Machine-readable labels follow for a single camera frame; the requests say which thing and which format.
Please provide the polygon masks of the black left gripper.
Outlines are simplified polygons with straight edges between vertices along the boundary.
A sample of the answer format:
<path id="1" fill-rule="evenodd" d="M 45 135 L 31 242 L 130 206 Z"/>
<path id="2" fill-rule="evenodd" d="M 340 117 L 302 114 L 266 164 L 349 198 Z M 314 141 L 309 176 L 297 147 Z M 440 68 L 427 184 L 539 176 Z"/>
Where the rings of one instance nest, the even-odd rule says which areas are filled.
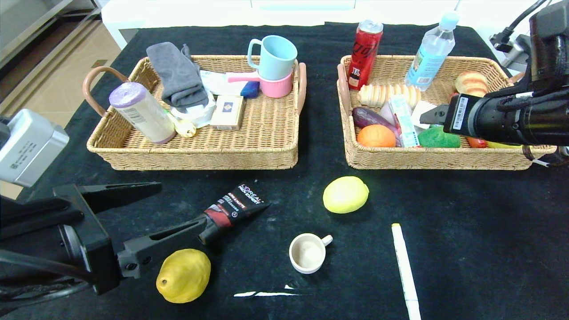
<path id="1" fill-rule="evenodd" d="M 161 191 L 160 182 L 69 184 L 55 187 L 52 196 L 26 203 L 2 196 L 1 315 L 84 289 L 106 293 L 121 277 L 141 278 L 175 251 L 187 248 L 205 230 L 204 214 L 125 241 L 117 254 L 97 217 Z"/>

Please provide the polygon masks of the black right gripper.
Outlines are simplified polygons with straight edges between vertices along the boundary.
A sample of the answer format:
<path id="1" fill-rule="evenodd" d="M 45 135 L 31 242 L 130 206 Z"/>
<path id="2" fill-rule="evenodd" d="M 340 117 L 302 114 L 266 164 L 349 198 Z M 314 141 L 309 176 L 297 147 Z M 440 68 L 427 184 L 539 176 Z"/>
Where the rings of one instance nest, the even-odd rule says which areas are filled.
<path id="1" fill-rule="evenodd" d="M 501 144 L 519 143 L 519 109 L 506 107 L 511 97 L 454 96 L 419 117 L 421 124 L 444 125 L 447 133 L 471 136 Z"/>

